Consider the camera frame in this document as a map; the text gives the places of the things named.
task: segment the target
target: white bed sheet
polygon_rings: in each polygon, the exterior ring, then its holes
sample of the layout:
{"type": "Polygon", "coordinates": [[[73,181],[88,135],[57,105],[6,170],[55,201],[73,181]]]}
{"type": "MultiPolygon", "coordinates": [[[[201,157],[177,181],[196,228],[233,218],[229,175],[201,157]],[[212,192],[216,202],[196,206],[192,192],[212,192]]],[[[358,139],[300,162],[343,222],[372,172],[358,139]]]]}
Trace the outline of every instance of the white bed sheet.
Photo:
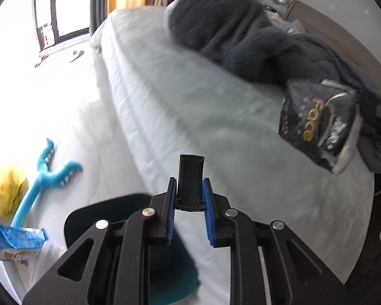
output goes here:
{"type": "MultiPolygon", "coordinates": [[[[359,154],[341,176],[315,166],[276,135],[282,91],[247,84],[175,46],[163,30],[163,11],[115,10],[91,42],[102,50],[117,115],[148,190],[166,190],[180,154],[203,155],[215,192],[254,220],[285,221],[346,281],[373,200],[373,176],[359,154]]],[[[199,271],[192,302],[228,303],[228,250],[209,247],[201,213],[177,211],[175,224],[199,271]]]]}

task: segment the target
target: blue plush toy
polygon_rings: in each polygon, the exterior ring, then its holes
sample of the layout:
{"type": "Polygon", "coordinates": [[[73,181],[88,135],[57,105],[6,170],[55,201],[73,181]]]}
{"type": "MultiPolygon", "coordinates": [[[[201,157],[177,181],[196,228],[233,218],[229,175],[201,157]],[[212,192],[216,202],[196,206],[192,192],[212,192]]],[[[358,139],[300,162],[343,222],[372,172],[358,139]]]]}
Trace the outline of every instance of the blue plush toy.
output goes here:
{"type": "Polygon", "coordinates": [[[69,177],[74,171],[82,171],[82,166],[79,163],[69,161],[61,171],[57,173],[50,172],[48,170],[48,163],[53,153],[54,143],[50,139],[47,139],[47,147],[42,151],[37,162],[38,176],[21,201],[11,227],[22,227],[31,206],[33,206],[35,199],[41,191],[49,186],[63,187],[69,181],[69,177]]]}

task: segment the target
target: yellow bouquet wrapping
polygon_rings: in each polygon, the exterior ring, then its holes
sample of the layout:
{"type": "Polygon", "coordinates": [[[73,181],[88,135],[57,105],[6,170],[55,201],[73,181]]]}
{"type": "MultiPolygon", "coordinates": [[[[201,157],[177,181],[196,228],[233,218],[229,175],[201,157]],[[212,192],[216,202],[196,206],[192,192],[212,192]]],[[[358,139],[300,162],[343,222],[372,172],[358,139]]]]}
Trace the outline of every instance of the yellow bouquet wrapping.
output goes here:
{"type": "Polygon", "coordinates": [[[0,162],[0,217],[12,216],[28,189],[24,169],[18,163],[0,162]]]}

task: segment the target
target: fuzzy dark gray blanket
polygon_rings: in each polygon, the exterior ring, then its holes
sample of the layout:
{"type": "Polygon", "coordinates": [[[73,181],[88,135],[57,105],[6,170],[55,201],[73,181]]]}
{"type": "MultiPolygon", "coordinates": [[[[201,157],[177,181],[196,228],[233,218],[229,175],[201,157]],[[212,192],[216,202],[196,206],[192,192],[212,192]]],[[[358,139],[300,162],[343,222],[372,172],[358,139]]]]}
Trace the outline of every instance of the fuzzy dark gray blanket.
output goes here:
{"type": "MultiPolygon", "coordinates": [[[[314,36],[272,26],[256,0],[176,0],[166,26],[176,42],[247,81],[286,86],[290,79],[329,79],[381,99],[366,72],[314,36]]],[[[357,147],[369,170],[381,173],[381,134],[365,123],[357,147]]]]}

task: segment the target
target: black package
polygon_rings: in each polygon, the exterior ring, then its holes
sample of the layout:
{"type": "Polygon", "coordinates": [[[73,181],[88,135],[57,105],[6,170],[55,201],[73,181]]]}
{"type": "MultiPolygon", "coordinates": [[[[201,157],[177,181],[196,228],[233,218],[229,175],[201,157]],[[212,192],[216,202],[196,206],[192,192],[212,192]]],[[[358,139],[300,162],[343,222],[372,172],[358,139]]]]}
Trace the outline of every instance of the black package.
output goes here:
{"type": "Polygon", "coordinates": [[[278,134],[317,165],[340,174],[353,157],[362,118],[352,88],[288,81],[278,134]]]}

